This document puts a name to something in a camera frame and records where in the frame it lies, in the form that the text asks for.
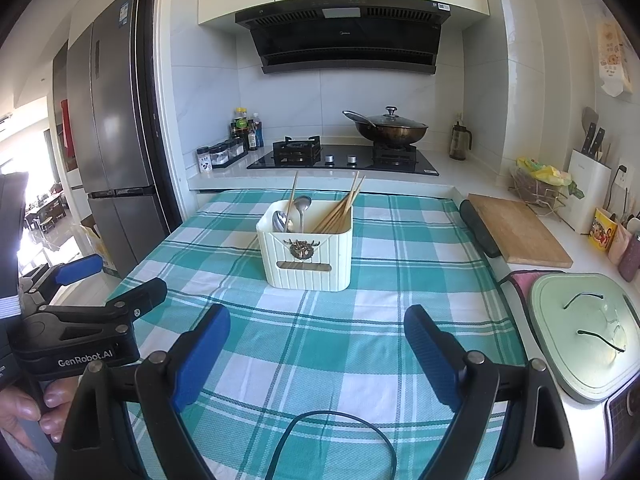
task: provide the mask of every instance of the gray refrigerator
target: gray refrigerator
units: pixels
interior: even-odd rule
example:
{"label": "gray refrigerator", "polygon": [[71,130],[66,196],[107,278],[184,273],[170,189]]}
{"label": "gray refrigerator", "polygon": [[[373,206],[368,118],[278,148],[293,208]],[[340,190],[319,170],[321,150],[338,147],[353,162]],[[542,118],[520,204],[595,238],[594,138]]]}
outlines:
{"label": "gray refrigerator", "polygon": [[122,277],[169,234],[140,109],[136,7],[115,0],[69,48],[66,64],[82,186]]}

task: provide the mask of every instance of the green lid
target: green lid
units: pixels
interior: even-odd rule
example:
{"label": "green lid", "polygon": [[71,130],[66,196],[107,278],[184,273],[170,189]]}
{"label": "green lid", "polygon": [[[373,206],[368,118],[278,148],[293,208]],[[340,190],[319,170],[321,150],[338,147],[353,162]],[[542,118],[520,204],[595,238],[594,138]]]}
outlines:
{"label": "green lid", "polygon": [[[607,276],[548,274],[531,287],[529,304],[532,328],[548,364],[574,399],[607,399],[640,369],[636,316],[625,291]],[[598,334],[625,351],[578,331]]]}

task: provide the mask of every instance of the power outlet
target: power outlet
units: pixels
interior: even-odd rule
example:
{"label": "power outlet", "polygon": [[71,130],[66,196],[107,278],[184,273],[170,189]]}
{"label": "power outlet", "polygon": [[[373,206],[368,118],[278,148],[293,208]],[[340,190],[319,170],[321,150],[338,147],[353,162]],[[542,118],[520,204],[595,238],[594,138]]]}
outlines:
{"label": "power outlet", "polygon": [[623,158],[620,158],[618,166],[625,166],[626,173],[622,173],[622,171],[618,171],[614,184],[616,186],[620,186],[622,189],[629,188],[631,186],[631,182],[634,179],[634,171],[636,170],[636,168],[634,168],[631,164],[629,164]]}

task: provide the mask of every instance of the blue gripper pad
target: blue gripper pad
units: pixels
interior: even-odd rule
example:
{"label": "blue gripper pad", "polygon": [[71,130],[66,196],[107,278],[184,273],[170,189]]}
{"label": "blue gripper pad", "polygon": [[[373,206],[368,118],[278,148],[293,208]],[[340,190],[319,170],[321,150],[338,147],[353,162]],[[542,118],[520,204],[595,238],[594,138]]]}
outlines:
{"label": "blue gripper pad", "polygon": [[418,314],[424,312],[420,305],[409,307],[404,313],[404,336],[414,351],[422,371],[427,376],[438,400],[449,406],[454,413],[460,408],[458,394],[458,370],[453,368],[444,356],[445,349],[441,349],[434,339],[440,330],[431,321],[433,329],[438,333],[430,334],[420,321]]}
{"label": "blue gripper pad", "polygon": [[56,272],[56,283],[59,285],[71,285],[92,274],[97,274],[102,270],[102,257],[99,254],[92,254],[74,262],[63,265]]}
{"label": "blue gripper pad", "polygon": [[[209,311],[193,331],[180,336],[184,338],[184,336],[193,335],[195,340],[189,341],[191,351],[175,374],[172,400],[178,413],[198,399],[198,394],[220,355],[230,329],[229,311],[223,305],[214,304],[209,307]],[[179,346],[177,344],[180,338],[172,347],[172,351]]]}

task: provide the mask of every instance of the spoon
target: spoon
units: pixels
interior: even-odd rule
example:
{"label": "spoon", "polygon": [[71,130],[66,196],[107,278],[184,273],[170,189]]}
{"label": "spoon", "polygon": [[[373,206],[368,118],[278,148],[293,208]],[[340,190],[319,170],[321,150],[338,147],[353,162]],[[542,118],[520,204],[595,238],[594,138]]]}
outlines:
{"label": "spoon", "polygon": [[307,195],[301,195],[293,201],[293,207],[295,207],[298,210],[298,213],[300,213],[300,232],[301,233],[305,232],[305,223],[302,215],[307,209],[309,209],[310,205],[311,205],[311,197]]}
{"label": "spoon", "polygon": [[289,233],[293,229],[293,221],[287,222],[287,229],[284,228],[286,222],[286,215],[282,211],[274,211],[271,222],[273,223],[273,229],[279,233]]}

